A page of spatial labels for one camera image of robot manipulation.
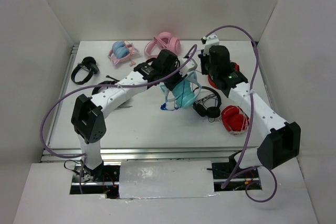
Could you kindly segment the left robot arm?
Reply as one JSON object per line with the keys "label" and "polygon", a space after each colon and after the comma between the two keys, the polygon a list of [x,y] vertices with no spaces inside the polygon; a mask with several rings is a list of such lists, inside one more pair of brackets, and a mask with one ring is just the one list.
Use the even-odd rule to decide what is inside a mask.
{"label": "left robot arm", "polygon": [[158,84],[158,80],[169,76],[168,81],[182,79],[179,72],[171,75],[180,66],[178,56],[167,50],[160,51],[152,58],[137,65],[125,78],[117,82],[116,88],[107,88],[90,97],[82,94],[76,98],[71,123],[80,139],[81,151],[84,157],[84,175],[89,180],[98,181],[103,175],[103,160],[101,157],[100,140],[105,135],[107,116],[133,96],[146,91],[150,82]]}

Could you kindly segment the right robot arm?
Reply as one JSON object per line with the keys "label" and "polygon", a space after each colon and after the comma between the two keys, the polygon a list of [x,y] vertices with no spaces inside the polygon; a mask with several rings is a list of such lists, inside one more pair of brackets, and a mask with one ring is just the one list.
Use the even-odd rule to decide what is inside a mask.
{"label": "right robot arm", "polygon": [[229,173],[241,177],[247,168],[264,166],[274,169],[298,156],[301,128],[296,122],[289,123],[280,117],[251,89],[252,81],[234,69],[225,46],[210,46],[200,56],[202,73],[208,74],[217,88],[238,104],[249,116],[250,125],[256,126],[263,141],[259,147],[247,149],[234,155],[229,164]]}

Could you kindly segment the red white headphones under arm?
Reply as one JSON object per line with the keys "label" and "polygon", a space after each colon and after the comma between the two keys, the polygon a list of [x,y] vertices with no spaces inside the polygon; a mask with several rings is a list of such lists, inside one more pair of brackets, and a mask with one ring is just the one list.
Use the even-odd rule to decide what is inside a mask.
{"label": "red white headphones under arm", "polygon": [[227,106],[221,112],[224,128],[232,135],[240,135],[247,131],[250,119],[243,110],[234,105]]}

